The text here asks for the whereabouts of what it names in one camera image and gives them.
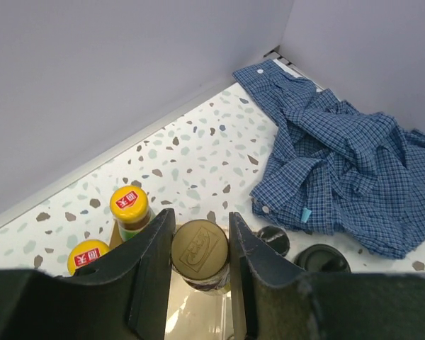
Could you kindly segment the small dark spice jar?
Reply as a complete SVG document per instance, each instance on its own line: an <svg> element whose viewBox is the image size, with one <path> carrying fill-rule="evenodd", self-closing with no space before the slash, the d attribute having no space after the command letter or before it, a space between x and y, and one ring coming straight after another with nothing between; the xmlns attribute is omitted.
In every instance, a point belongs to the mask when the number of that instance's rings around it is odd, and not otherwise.
<svg viewBox="0 0 425 340"><path fill-rule="evenodd" d="M261 228L256 236L281 256L286 256L290 250L290 240L284 229L269 225Z"/></svg>

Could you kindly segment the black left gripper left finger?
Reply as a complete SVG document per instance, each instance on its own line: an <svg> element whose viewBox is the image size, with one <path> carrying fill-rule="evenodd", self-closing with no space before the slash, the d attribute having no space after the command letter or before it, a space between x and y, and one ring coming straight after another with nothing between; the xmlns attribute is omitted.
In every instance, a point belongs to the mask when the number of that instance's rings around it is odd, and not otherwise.
<svg viewBox="0 0 425 340"><path fill-rule="evenodd" d="M0 339L163 339L174 210L71 277L0 270Z"/></svg>

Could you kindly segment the sauce bottle green label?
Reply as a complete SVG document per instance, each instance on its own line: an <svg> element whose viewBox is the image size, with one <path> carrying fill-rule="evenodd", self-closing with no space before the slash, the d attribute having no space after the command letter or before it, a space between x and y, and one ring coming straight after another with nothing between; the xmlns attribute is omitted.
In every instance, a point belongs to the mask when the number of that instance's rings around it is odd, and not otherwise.
<svg viewBox="0 0 425 340"><path fill-rule="evenodd" d="M155 216L147 194L134 185L117 189L110 198L109 206L124 242L141 232Z"/></svg>
<svg viewBox="0 0 425 340"><path fill-rule="evenodd" d="M67 259L67 269L70 275L91 262L99 259L110 251L110 247L100 240L91 239L76 245Z"/></svg>

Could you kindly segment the small yellow oil bottle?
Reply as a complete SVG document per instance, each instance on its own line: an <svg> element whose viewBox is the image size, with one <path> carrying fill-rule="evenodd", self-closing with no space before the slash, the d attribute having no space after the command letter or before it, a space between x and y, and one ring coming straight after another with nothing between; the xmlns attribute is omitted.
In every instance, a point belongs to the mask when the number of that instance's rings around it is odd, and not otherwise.
<svg viewBox="0 0 425 340"><path fill-rule="evenodd" d="M230 248L225 231L209 220L191 220L176 229L171 242L173 270L193 289L228 293Z"/></svg>

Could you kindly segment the beige wooden divided box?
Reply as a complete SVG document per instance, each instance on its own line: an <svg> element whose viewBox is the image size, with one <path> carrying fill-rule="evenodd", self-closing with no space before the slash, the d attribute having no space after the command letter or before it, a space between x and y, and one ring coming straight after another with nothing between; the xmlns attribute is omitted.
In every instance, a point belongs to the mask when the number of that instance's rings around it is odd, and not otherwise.
<svg viewBox="0 0 425 340"><path fill-rule="evenodd" d="M231 293L209 295L189 286L172 266L165 339L233 339Z"/></svg>

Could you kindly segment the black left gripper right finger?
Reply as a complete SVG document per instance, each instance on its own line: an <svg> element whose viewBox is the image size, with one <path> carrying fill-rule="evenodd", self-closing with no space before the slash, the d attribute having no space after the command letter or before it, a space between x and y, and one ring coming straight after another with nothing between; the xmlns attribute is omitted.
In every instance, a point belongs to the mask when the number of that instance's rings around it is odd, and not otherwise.
<svg viewBox="0 0 425 340"><path fill-rule="evenodd" d="M425 273L315 273L229 214L236 339L425 339Z"/></svg>

